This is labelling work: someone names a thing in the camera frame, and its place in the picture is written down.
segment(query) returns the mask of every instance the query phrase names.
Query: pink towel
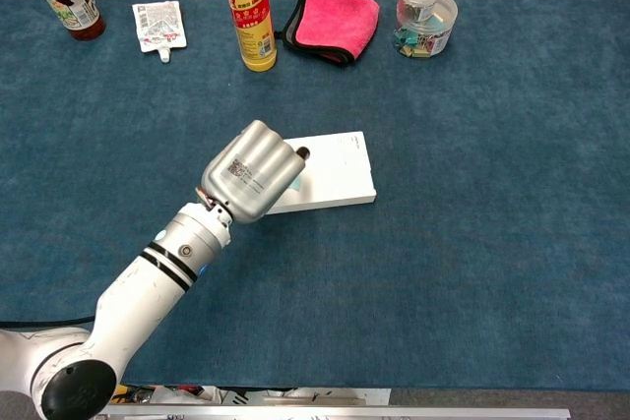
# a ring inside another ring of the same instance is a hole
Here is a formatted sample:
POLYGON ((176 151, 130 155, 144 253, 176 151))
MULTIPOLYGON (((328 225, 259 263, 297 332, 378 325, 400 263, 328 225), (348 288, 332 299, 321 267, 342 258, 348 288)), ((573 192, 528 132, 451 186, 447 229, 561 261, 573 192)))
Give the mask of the pink towel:
POLYGON ((349 64, 374 35, 378 12, 374 0, 298 0, 282 38, 292 49, 349 64))

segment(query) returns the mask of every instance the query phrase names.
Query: yellow plastic bottle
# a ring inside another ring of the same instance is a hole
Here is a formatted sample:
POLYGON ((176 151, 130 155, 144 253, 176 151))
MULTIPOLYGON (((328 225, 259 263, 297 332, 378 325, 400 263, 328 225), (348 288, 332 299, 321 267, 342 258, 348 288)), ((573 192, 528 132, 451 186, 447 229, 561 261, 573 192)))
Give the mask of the yellow plastic bottle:
POLYGON ((228 0, 245 66, 263 72, 276 64, 269 0, 228 0))

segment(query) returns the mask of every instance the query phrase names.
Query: white box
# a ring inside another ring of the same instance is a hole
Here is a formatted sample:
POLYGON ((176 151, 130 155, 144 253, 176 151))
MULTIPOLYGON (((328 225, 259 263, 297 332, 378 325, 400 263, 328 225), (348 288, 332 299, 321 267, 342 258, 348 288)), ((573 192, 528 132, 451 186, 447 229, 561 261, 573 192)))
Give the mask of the white box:
POLYGON ((370 204, 376 199, 363 132, 285 140, 307 147, 306 167, 267 214, 370 204))

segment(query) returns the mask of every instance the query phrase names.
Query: cable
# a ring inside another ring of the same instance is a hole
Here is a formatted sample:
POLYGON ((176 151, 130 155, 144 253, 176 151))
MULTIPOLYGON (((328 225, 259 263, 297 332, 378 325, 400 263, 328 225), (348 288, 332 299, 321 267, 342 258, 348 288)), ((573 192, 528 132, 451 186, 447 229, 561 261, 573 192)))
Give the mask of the cable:
POLYGON ((82 319, 54 320, 47 322, 0 322, 0 329, 54 329, 69 327, 72 325, 89 324, 95 320, 95 316, 82 319))

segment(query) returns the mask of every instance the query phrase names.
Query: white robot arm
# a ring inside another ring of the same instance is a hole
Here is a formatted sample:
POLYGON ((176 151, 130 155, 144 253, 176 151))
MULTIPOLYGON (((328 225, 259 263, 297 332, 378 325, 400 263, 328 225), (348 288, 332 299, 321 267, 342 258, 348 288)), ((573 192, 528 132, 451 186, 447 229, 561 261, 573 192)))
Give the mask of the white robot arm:
POLYGON ((307 157, 252 122, 204 171, 201 202, 184 206, 100 295, 92 332, 0 330, 0 390, 30 395, 45 420, 97 415, 132 356, 229 243, 232 222, 262 217, 307 157))

